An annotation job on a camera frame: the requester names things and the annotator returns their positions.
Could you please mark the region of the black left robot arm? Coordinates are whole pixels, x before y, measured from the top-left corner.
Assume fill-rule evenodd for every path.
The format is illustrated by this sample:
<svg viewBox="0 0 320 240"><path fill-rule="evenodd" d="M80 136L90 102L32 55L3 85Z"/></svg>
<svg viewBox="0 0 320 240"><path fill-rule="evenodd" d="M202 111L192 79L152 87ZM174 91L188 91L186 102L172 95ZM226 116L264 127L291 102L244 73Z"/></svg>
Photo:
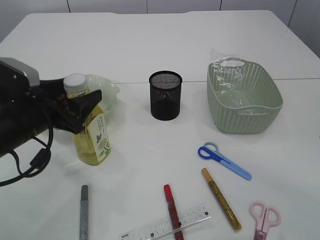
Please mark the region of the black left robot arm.
<svg viewBox="0 0 320 240"><path fill-rule="evenodd" d="M4 156L47 130L49 114L57 127L55 109L66 98L63 79L41 80L39 72L11 57L0 59L0 154Z"/></svg>

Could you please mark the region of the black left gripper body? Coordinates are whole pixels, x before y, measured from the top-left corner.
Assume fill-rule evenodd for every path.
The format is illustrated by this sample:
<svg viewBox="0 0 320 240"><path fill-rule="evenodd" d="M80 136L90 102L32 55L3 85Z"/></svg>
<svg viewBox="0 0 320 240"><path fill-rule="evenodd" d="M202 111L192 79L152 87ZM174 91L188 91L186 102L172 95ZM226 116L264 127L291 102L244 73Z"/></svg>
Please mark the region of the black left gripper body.
<svg viewBox="0 0 320 240"><path fill-rule="evenodd" d="M75 132L63 80L39 78L22 62L0 64L0 148L12 150L49 128Z"/></svg>

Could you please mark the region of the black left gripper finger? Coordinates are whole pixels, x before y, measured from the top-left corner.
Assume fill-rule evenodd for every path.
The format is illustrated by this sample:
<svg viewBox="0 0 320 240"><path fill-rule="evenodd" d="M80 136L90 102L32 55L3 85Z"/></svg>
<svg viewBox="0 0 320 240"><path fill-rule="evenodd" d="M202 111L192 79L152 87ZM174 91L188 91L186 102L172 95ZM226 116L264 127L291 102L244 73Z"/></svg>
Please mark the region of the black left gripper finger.
<svg viewBox="0 0 320 240"><path fill-rule="evenodd" d="M67 113L70 114L70 127L73 134L78 134L85 129L92 112L99 106L102 100L102 91L80 89L78 91L67 91Z"/></svg>

